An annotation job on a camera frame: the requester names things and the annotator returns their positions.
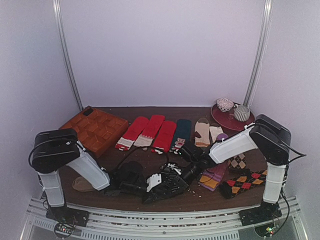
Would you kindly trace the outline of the black white striped sock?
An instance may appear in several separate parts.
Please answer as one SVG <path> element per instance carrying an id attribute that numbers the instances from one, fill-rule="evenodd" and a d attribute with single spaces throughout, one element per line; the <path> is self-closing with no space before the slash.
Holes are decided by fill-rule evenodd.
<path id="1" fill-rule="evenodd" d="M 161 187 L 166 194 L 181 193 L 188 188 L 188 184 L 183 180 L 184 168 L 175 162 L 166 163 L 161 169 Z"/>

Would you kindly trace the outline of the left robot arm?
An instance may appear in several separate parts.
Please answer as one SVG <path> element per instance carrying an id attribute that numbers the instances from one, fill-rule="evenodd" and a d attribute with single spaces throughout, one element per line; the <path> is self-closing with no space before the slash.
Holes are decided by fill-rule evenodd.
<path id="1" fill-rule="evenodd" d="M 99 166 L 78 140 L 74 129 L 50 130 L 38 133 L 28 156 L 29 165 L 37 172 L 47 204 L 61 222 L 72 218 L 66 207 L 59 169 L 68 166 L 83 177 L 94 190 L 106 196 L 128 193 L 144 196 L 165 182 L 161 173 L 144 178 L 138 163 L 120 163 L 111 172 Z"/>

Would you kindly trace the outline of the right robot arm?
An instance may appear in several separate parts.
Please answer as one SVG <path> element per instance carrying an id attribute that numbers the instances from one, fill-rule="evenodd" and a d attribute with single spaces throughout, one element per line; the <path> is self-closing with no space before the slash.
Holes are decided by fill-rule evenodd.
<path id="1" fill-rule="evenodd" d="M 235 179 L 223 182 L 219 188 L 226 199 L 231 199 L 255 185 L 264 185 L 262 206 L 256 210 L 259 220 L 268 220 L 275 212 L 283 186 L 288 175 L 291 150 L 291 132 L 264 114 L 256 121 L 246 125 L 239 133 L 216 141 L 209 149 L 202 150 L 186 142 L 178 151 L 191 163 L 169 182 L 165 191 L 171 198 L 181 194 L 204 170 L 219 166 L 232 157 L 258 149 L 266 160 L 264 172 L 249 172 Z"/>

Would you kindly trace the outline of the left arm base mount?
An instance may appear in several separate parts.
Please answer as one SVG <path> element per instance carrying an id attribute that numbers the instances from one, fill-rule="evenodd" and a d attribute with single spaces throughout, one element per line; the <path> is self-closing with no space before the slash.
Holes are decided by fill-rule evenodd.
<path id="1" fill-rule="evenodd" d="M 48 206 L 46 218 L 55 220 L 57 223 L 53 227 L 53 233 L 61 239 L 70 237 L 76 227 L 86 227 L 89 220 L 89 212 L 85 210 L 67 207 Z"/>

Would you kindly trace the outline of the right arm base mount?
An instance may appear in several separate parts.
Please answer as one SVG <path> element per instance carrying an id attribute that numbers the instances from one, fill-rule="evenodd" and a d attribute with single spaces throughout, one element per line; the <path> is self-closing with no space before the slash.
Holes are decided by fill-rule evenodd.
<path id="1" fill-rule="evenodd" d="M 282 212 L 278 203 L 262 202 L 260 206 L 239 212 L 242 226 L 254 225 L 254 231 L 260 237 L 273 236 L 280 226 L 281 216 Z"/>

